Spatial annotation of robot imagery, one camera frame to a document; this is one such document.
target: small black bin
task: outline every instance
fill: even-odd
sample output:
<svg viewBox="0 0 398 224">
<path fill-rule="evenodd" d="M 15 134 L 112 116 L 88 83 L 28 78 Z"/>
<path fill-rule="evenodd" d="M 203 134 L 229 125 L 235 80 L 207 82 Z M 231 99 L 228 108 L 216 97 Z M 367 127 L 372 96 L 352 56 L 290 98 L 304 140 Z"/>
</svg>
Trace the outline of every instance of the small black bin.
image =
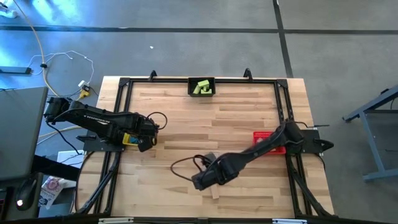
<svg viewBox="0 0 398 224">
<path fill-rule="evenodd" d="M 209 89 L 211 89 L 211 94 L 193 94 L 195 87 L 198 85 L 198 82 L 208 80 L 209 81 Z M 216 80 L 214 77 L 194 77 L 188 78 L 188 94 L 192 97 L 212 97 L 216 93 Z"/>
</svg>

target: red object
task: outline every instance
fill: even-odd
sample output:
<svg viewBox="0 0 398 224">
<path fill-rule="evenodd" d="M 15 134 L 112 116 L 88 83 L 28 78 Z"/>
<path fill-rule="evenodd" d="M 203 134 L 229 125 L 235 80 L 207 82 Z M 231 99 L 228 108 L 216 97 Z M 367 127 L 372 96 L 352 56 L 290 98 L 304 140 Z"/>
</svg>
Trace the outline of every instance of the red object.
<svg viewBox="0 0 398 224">
<path fill-rule="evenodd" d="M 253 132 L 253 145 L 261 139 L 267 139 L 273 132 L 272 131 L 255 131 Z M 266 154 L 286 154 L 285 146 L 276 147 L 275 149 L 267 152 Z"/>
</svg>

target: green block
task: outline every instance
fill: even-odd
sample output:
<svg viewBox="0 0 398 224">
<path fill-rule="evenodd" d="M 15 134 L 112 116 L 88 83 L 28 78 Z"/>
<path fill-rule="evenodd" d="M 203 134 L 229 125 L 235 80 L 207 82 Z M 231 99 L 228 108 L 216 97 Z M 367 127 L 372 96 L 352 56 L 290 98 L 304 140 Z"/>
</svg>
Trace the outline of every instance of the green block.
<svg viewBox="0 0 398 224">
<path fill-rule="evenodd" d="M 200 92 L 200 86 L 197 85 L 197 86 L 195 87 L 194 91 L 193 91 L 193 94 L 199 94 L 199 92 Z"/>
<path fill-rule="evenodd" d="M 209 80 L 203 80 L 198 82 L 198 86 L 200 86 L 200 88 L 209 87 L 209 85 L 210 85 Z"/>
<path fill-rule="evenodd" d="M 200 94 L 211 94 L 211 89 L 209 89 L 208 91 L 205 90 L 200 90 Z"/>
</svg>

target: yellow object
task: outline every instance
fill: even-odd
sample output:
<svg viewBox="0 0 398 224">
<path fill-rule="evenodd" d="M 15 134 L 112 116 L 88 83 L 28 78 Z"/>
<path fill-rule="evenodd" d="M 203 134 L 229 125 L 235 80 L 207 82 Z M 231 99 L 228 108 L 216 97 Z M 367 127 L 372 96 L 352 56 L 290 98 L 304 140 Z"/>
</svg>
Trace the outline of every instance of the yellow object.
<svg viewBox="0 0 398 224">
<path fill-rule="evenodd" d="M 137 139 L 131 135 L 129 135 L 128 133 L 124 133 L 123 136 L 123 144 L 127 145 L 127 146 L 138 146 L 138 144 L 133 143 L 137 141 Z"/>
<path fill-rule="evenodd" d="M 79 95 L 79 98 L 78 98 L 77 100 L 81 100 L 81 99 L 83 99 L 84 97 L 87 97 L 87 96 L 89 96 L 89 95 L 90 95 L 90 93 L 87 92 L 86 90 L 81 90 L 80 95 Z"/>
<path fill-rule="evenodd" d="M 199 92 L 200 92 L 200 86 L 197 85 L 197 86 L 195 87 L 195 90 L 193 91 L 193 94 L 199 94 Z"/>
<path fill-rule="evenodd" d="M 200 88 L 209 87 L 209 85 L 210 85 L 209 80 L 203 80 L 203 81 L 198 82 L 198 86 L 200 86 Z"/>
<path fill-rule="evenodd" d="M 209 89 L 208 91 L 200 90 L 200 94 L 211 94 L 211 93 L 212 93 L 211 89 Z"/>
</svg>

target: concrete floor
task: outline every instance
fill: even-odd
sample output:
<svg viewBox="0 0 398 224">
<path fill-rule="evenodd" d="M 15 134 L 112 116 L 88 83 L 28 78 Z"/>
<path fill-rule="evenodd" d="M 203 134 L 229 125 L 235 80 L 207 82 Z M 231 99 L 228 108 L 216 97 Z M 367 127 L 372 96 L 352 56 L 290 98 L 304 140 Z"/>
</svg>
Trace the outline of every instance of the concrete floor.
<svg viewBox="0 0 398 224">
<path fill-rule="evenodd" d="M 20 2 L 37 26 L 277 28 L 272 0 Z M 279 4 L 285 29 L 398 29 L 398 2 L 393 0 L 279 0 Z M 9 7 L 16 8 L 10 1 Z M 0 24 L 25 26 L 25 21 L 0 18 Z M 286 77 L 278 34 L 39 32 L 39 37 L 46 54 L 76 50 L 92 59 L 91 84 L 97 91 L 105 75 L 149 75 L 151 70 L 158 75 L 240 77 L 249 67 L 255 77 Z M 0 38 L 3 66 L 26 66 L 40 53 L 32 32 L 3 30 Z M 362 181 L 363 174 L 376 171 L 362 124 L 341 120 L 397 84 L 398 36 L 289 34 L 286 39 L 293 75 L 305 79 L 315 123 L 331 125 L 320 132 L 335 143 L 324 157 L 335 213 L 398 223 L 398 178 Z M 38 64 L 35 61 L 32 67 L 38 70 Z M 90 63 L 78 56 L 73 60 L 59 56 L 49 67 L 49 82 L 62 95 L 75 92 L 91 73 Z M 1 88 L 43 85 L 41 75 L 0 76 Z M 83 101 L 95 105 L 96 97 Z M 43 125 L 40 132 L 49 131 Z M 84 133 L 73 130 L 65 137 L 81 149 L 74 137 Z M 64 150 L 70 148 L 57 136 L 36 153 L 54 156 Z"/>
</svg>

